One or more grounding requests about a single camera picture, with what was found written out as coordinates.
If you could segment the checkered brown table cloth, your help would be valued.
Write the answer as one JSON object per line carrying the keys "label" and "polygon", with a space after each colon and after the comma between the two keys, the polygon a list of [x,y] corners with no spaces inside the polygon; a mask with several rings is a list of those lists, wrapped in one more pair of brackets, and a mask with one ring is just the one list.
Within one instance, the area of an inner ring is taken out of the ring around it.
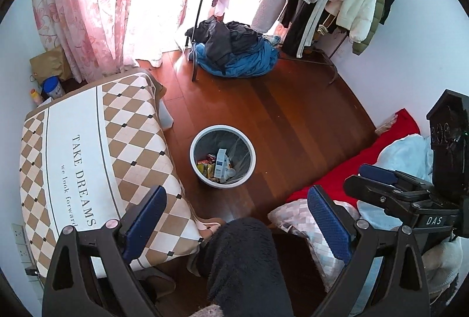
{"label": "checkered brown table cloth", "polygon": [[158,114],[164,87],[145,69],[111,76],[30,112],[19,161],[26,241],[41,276],[65,226],[95,230],[120,219],[151,188],[167,204],[135,271],[195,253],[221,226],[186,198]]}

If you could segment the red blanket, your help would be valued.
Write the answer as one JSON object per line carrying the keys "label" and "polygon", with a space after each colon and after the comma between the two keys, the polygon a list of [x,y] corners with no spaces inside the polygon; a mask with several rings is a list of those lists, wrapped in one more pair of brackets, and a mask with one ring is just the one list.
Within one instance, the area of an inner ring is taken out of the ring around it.
{"label": "red blanket", "polygon": [[421,134],[416,121],[405,108],[400,109],[394,114],[393,125],[391,125],[388,131],[382,132],[371,146],[360,151],[354,157],[345,160],[340,165],[337,165],[334,169],[317,179],[313,184],[307,185],[298,191],[294,191],[294,193],[286,198],[286,203],[298,199],[306,199],[309,188],[313,185],[320,185],[332,200],[345,202],[357,208],[357,199],[348,196],[343,189],[345,179],[352,175],[357,175],[361,165],[375,164],[380,152],[391,143],[415,133]]}

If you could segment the blue dark clothes pile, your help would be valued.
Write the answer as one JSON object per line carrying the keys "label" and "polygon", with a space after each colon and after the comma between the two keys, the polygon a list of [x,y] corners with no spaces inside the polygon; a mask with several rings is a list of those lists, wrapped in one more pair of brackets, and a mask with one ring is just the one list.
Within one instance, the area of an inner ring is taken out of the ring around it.
{"label": "blue dark clothes pile", "polygon": [[279,52],[271,41],[250,26],[212,16],[184,35],[191,43],[189,59],[213,76],[250,78],[269,73]]}

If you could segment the blue lidded white jar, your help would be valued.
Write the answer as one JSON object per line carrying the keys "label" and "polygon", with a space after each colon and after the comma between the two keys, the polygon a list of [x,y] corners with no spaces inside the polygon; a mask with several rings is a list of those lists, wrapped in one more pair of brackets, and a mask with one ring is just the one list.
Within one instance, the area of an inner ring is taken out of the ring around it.
{"label": "blue lidded white jar", "polygon": [[57,76],[48,77],[42,84],[44,92],[53,99],[65,96],[65,91]]}

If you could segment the white plastic storage box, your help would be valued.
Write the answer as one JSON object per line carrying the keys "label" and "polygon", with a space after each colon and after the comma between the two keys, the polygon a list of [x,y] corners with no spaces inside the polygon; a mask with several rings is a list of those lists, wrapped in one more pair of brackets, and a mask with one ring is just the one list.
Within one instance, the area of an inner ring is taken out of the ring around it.
{"label": "white plastic storage box", "polygon": [[174,119],[169,113],[167,107],[165,106],[163,99],[159,100],[158,117],[159,117],[160,125],[163,131],[166,131],[172,128]]}

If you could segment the brown paper bag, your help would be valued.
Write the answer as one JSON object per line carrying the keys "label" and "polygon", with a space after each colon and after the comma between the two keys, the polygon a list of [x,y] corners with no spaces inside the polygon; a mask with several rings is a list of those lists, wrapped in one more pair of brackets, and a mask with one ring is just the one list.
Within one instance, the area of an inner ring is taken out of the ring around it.
{"label": "brown paper bag", "polygon": [[72,71],[64,50],[59,45],[29,60],[33,78],[42,85],[46,79],[57,76],[59,80],[65,81],[72,78]]}

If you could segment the light blue cloth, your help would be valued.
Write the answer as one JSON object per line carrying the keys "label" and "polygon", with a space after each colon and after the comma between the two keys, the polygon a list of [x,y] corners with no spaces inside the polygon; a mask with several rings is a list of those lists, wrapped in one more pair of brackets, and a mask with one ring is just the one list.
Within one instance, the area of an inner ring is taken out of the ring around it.
{"label": "light blue cloth", "polygon": [[[400,171],[432,183],[433,152],[430,137],[410,134],[394,141],[378,155],[375,166]],[[379,230],[392,230],[402,225],[398,218],[386,215],[382,208],[359,200],[358,212],[371,226]]]}

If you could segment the pastel checkered pillow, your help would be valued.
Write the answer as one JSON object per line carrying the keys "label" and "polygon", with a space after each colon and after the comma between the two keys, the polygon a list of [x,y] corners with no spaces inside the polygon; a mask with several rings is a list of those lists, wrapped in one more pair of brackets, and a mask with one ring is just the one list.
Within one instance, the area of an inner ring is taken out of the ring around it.
{"label": "pastel checkered pillow", "polygon": [[337,259],[308,209],[307,199],[297,199],[269,212],[268,219],[280,230],[305,238],[326,292],[337,280],[344,262]]}

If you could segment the dark fuzzy trouser leg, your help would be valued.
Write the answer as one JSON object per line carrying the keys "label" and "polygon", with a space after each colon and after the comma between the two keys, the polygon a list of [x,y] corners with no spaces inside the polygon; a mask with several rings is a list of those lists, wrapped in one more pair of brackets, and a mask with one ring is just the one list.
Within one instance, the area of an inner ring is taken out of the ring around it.
{"label": "dark fuzzy trouser leg", "polygon": [[195,266],[210,302],[198,316],[311,316],[326,296],[305,238],[255,218],[217,229]]}

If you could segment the orange yellow noodle packet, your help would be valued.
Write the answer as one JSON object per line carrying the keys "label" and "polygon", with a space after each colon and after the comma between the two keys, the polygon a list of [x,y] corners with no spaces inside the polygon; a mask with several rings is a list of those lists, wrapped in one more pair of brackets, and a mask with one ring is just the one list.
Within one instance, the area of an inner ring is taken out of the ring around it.
{"label": "orange yellow noodle packet", "polygon": [[215,178],[215,164],[210,163],[208,160],[201,160],[196,164],[199,172],[207,179],[214,180]]}

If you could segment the small yellow orange bottle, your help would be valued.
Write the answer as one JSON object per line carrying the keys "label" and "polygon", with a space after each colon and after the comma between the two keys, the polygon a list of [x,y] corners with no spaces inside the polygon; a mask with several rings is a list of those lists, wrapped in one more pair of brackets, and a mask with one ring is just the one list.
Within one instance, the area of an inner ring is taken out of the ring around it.
{"label": "small yellow orange bottle", "polygon": [[30,95],[31,95],[31,98],[32,98],[33,102],[37,106],[40,106],[44,102],[42,96],[40,95],[40,93],[36,89],[34,89],[34,88],[31,89],[30,90]]}

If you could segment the white round trash bin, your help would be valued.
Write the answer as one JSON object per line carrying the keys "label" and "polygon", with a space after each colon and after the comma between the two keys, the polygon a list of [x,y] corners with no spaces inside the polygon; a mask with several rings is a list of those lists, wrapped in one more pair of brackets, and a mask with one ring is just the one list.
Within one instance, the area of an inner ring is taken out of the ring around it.
{"label": "white round trash bin", "polygon": [[212,188],[231,189],[250,179],[257,157],[247,135],[233,126],[215,125],[194,137],[189,160],[201,182]]}

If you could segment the red snack bag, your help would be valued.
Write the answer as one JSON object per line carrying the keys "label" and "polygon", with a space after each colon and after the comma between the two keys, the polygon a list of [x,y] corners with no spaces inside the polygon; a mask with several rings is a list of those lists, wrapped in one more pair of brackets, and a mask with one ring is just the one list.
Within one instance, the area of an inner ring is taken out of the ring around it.
{"label": "red snack bag", "polygon": [[207,166],[216,165],[216,156],[214,156],[213,154],[208,154],[203,163]]}

